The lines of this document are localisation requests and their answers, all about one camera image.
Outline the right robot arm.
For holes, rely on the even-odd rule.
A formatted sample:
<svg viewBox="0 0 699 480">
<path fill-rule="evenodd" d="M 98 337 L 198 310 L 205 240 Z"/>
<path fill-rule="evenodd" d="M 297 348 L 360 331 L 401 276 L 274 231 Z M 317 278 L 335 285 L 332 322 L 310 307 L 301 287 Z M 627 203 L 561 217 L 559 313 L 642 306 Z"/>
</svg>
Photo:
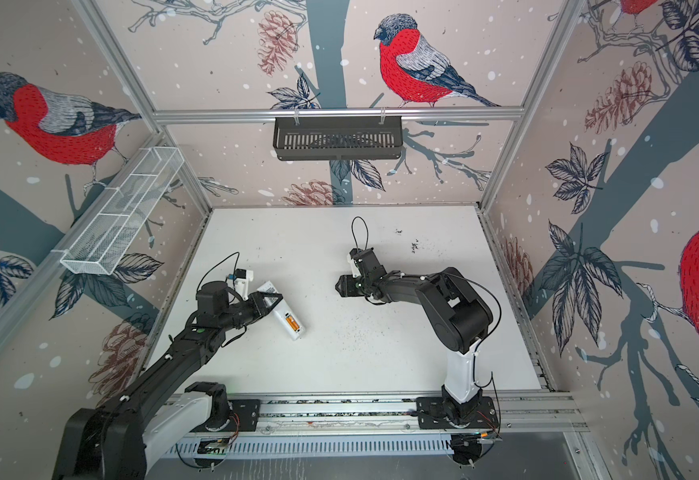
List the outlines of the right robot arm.
<svg viewBox="0 0 699 480">
<path fill-rule="evenodd" d="M 497 429 L 495 408 L 477 383 L 477 353 L 491 335 L 495 316 L 473 284 L 454 267 L 427 275 L 386 270 L 371 248 L 351 249 L 347 262 L 351 273 L 340 276 L 335 284 L 341 297 L 361 297 L 375 306 L 421 306 L 435 336 L 447 348 L 439 417 L 456 428 L 481 422 L 485 428 Z"/>
</svg>

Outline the white remote control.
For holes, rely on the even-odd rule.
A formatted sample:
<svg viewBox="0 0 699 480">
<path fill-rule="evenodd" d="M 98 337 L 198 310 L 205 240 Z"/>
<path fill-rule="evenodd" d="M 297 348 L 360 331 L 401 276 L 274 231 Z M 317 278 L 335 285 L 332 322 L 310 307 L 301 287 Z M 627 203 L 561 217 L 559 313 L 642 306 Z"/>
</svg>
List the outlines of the white remote control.
<svg viewBox="0 0 699 480">
<path fill-rule="evenodd" d="M 277 288 L 273 285 L 271 281 L 265 282 L 265 284 L 262 284 L 258 289 L 258 292 L 272 292 L 272 293 L 280 293 Z M 269 314 L 270 316 L 273 316 L 274 318 L 277 319 L 277 321 L 283 326 L 283 328 L 286 330 L 290 338 L 295 341 L 299 340 L 301 338 L 301 334 L 303 334 L 304 331 L 304 326 L 303 323 L 298 319 L 298 317 L 295 315 L 295 312 L 293 309 L 288 305 L 288 303 L 284 299 L 283 295 L 283 300 L 278 304 L 277 308 Z M 293 332 L 291 328 L 287 325 L 285 321 L 285 316 L 287 315 L 292 315 L 300 324 L 301 330 L 299 332 Z"/>
</svg>

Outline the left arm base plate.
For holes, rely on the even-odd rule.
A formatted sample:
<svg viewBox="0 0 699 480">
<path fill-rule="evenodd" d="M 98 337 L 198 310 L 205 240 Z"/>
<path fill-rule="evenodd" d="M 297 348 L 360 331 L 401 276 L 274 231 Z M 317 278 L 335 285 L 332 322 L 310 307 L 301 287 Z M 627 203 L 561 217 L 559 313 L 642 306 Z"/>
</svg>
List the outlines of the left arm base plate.
<svg viewBox="0 0 699 480">
<path fill-rule="evenodd" d="M 195 428 L 195 433 L 249 433 L 255 432 L 259 420 L 261 401 L 258 399 L 229 400 L 229 416 L 225 422 L 209 419 Z"/>
</svg>

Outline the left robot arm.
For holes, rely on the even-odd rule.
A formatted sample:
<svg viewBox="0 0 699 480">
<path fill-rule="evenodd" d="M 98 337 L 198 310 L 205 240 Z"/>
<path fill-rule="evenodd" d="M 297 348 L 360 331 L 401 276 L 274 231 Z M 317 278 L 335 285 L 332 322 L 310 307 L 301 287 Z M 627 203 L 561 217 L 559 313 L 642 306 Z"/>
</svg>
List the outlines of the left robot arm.
<svg viewBox="0 0 699 480">
<path fill-rule="evenodd" d="M 282 300 L 279 293 L 260 291 L 243 298 L 224 281 L 201 286 L 197 308 L 165 354 L 105 404 L 69 418 L 53 478 L 143 479 L 197 427 L 239 434 L 253 416 L 234 411 L 225 386 L 187 379 L 227 345 L 227 332 L 246 331 Z"/>
</svg>

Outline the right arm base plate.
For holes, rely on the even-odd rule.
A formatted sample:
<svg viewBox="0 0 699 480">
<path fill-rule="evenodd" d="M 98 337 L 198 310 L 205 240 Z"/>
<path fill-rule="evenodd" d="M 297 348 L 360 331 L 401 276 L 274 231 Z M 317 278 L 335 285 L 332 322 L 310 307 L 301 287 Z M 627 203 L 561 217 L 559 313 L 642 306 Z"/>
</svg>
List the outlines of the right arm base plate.
<svg viewBox="0 0 699 480">
<path fill-rule="evenodd" d="M 475 396 L 465 404 L 451 398 L 419 397 L 415 415 L 421 430 L 499 429 L 499 416 L 493 398 Z"/>
</svg>

